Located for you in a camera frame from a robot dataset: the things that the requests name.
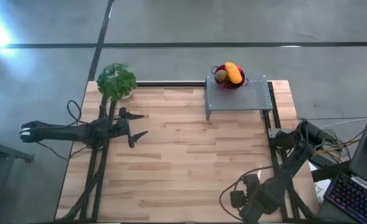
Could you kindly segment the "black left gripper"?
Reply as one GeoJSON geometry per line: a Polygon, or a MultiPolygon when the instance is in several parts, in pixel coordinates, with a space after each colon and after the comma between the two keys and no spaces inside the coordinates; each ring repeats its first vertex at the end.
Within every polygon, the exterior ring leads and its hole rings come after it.
{"type": "Polygon", "coordinates": [[[141,133],[132,135],[129,127],[129,120],[141,119],[144,117],[145,117],[144,115],[130,113],[125,107],[120,108],[119,118],[115,119],[115,122],[111,126],[110,136],[112,138],[127,136],[129,147],[135,147],[135,143],[137,143],[137,141],[141,137],[147,134],[148,131],[143,131],[141,133]]]}

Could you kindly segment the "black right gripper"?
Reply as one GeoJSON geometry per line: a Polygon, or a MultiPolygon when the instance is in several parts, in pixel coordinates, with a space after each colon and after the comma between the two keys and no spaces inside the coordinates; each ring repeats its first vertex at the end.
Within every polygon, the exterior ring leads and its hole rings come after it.
{"type": "MultiPolygon", "coordinates": [[[[262,208],[273,206],[273,200],[265,185],[260,185],[259,177],[256,174],[249,174],[244,178],[244,183],[248,193],[248,205],[258,204],[262,208]]],[[[246,205],[246,195],[242,190],[230,192],[230,202],[233,208],[241,208],[246,205]]]]}

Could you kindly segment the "brown-green kiwi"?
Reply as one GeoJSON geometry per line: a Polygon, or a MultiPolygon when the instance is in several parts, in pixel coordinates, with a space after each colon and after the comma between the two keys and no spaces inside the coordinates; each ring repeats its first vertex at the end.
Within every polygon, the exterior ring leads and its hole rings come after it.
{"type": "Polygon", "coordinates": [[[227,75],[227,72],[225,70],[218,70],[214,74],[215,80],[218,81],[218,82],[225,81],[227,76],[228,75],[227,75]]]}

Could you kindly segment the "yellow-orange mango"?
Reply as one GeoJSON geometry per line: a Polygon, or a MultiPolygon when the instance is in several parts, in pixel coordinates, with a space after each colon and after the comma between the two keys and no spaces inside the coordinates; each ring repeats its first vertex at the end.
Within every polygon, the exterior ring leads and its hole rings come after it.
{"type": "Polygon", "coordinates": [[[232,62],[225,63],[225,71],[227,72],[230,82],[233,84],[240,84],[243,81],[241,72],[236,64],[232,62]]]}

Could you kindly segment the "green plant in white pot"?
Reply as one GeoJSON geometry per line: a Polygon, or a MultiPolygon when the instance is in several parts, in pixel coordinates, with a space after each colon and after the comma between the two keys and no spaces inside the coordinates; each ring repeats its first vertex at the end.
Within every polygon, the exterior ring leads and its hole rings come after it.
{"type": "Polygon", "coordinates": [[[113,101],[128,97],[137,88],[135,74],[126,63],[112,63],[102,69],[97,81],[98,90],[113,101]]]}

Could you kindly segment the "white paper sheet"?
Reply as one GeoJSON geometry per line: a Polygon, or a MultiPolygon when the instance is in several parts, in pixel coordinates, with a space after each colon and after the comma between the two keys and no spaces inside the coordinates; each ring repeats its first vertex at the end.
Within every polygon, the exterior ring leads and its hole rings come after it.
{"type": "Polygon", "coordinates": [[[318,182],[314,182],[314,188],[317,194],[317,200],[319,204],[323,202],[323,196],[327,190],[327,187],[329,186],[330,181],[329,180],[320,180],[318,182]]]}

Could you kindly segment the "grey perforated metal shelf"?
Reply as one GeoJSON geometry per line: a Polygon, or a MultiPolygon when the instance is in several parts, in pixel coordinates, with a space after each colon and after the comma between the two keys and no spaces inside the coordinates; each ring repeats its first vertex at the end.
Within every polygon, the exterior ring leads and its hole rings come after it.
{"type": "Polygon", "coordinates": [[[224,89],[208,75],[205,80],[205,115],[210,119],[212,111],[259,110],[261,117],[273,109],[268,82],[264,75],[253,75],[244,79],[237,89],[224,89]]]}

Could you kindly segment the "magenta plastic colander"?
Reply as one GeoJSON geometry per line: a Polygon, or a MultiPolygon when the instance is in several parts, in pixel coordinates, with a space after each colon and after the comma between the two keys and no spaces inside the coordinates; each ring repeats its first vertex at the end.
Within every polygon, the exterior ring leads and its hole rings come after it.
{"type": "MultiPolygon", "coordinates": [[[[218,71],[218,70],[225,70],[225,66],[224,65],[220,65],[220,66],[214,66],[214,67],[212,67],[211,74],[214,76],[215,72],[218,71]]],[[[215,81],[218,84],[218,86],[221,89],[224,89],[224,90],[234,90],[234,89],[240,88],[242,86],[248,86],[249,79],[245,77],[243,70],[240,71],[240,72],[241,72],[241,76],[243,78],[243,81],[240,84],[233,84],[233,83],[231,83],[230,82],[230,79],[228,78],[228,76],[227,76],[226,80],[223,81],[223,82],[218,82],[216,80],[215,81]]]]}

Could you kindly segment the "black computer keyboard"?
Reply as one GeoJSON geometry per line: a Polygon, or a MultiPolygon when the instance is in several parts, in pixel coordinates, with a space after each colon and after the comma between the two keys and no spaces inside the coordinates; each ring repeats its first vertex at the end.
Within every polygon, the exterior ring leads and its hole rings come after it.
{"type": "Polygon", "coordinates": [[[339,172],[330,182],[324,199],[361,224],[367,224],[367,185],[339,172]]]}

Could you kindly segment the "black computer desk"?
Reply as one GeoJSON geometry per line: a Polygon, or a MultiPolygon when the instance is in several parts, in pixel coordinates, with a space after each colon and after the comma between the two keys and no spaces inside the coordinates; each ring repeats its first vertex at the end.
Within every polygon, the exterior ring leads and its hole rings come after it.
{"type": "MultiPolygon", "coordinates": [[[[315,182],[327,179],[332,181],[339,172],[349,174],[367,185],[367,124],[361,133],[360,141],[352,160],[315,170],[312,172],[312,177],[315,182]]],[[[324,198],[317,219],[323,224],[361,224],[336,206],[327,202],[324,198]]]]}

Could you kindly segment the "black table edge rail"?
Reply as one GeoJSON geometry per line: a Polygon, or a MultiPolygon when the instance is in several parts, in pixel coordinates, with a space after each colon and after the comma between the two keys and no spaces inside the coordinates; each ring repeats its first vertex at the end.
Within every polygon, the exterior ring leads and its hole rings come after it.
{"type": "Polygon", "coordinates": [[[138,81],[138,87],[203,87],[205,81],[138,81]]]}

